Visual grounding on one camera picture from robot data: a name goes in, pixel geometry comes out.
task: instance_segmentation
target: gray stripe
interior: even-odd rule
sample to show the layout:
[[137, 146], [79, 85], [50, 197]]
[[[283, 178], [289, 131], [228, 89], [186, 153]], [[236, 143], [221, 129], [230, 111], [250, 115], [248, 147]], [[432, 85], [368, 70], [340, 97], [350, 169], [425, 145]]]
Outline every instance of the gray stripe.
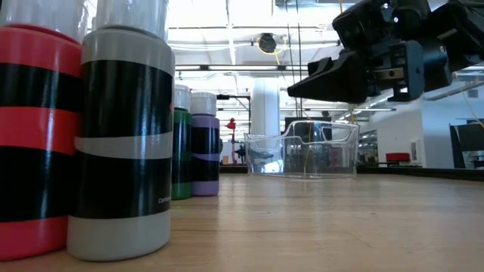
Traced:
[[173, 133], [115, 138], [76, 138], [76, 149], [86, 154], [116, 159], [168, 159]]
[[175, 55], [160, 39], [124, 29], [98, 29], [84, 38], [82, 64], [121, 60], [144, 64], [175, 74]]

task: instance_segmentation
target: white bottle cap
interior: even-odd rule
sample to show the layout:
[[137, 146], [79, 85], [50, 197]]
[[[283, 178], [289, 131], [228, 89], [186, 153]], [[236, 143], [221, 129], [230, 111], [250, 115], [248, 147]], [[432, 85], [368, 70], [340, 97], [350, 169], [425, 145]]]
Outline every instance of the white bottle cap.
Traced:
[[190, 88], [185, 85], [175, 85], [175, 108], [190, 110]]
[[195, 92], [191, 94], [191, 114], [217, 115], [217, 96], [207, 92]]
[[133, 27], [167, 42], [168, 3], [169, 0], [99, 0], [96, 29], [109, 26]]
[[85, 0], [3, 0], [0, 26], [31, 25], [82, 42], [88, 23]]

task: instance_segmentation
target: wooden surface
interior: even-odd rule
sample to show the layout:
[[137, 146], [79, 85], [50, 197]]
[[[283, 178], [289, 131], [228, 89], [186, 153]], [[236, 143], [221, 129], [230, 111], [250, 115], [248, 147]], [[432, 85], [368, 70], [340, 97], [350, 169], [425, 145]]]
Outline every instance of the wooden surface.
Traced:
[[171, 240], [154, 254], [92, 263], [60, 251], [0, 263], [2, 272], [385, 270], [484, 271], [484, 183], [223, 175], [219, 197], [172, 203]]

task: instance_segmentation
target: clear plastic container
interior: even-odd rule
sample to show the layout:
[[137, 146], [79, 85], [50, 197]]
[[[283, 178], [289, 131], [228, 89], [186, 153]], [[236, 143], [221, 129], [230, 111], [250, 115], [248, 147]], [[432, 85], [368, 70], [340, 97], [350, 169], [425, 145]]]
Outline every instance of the clear plastic container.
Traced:
[[359, 126], [296, 121], [281, 136], [245, 134], [249, 173], [287, 178], [352, 178]]
[[109, 26], [133, 27], [167, 42], [168, 4], [169, 0], [98, 0], [96, 29]]
[[0, 26], [32, 25], [81, 42], [87, 32], [85, 0], [3, 0]]

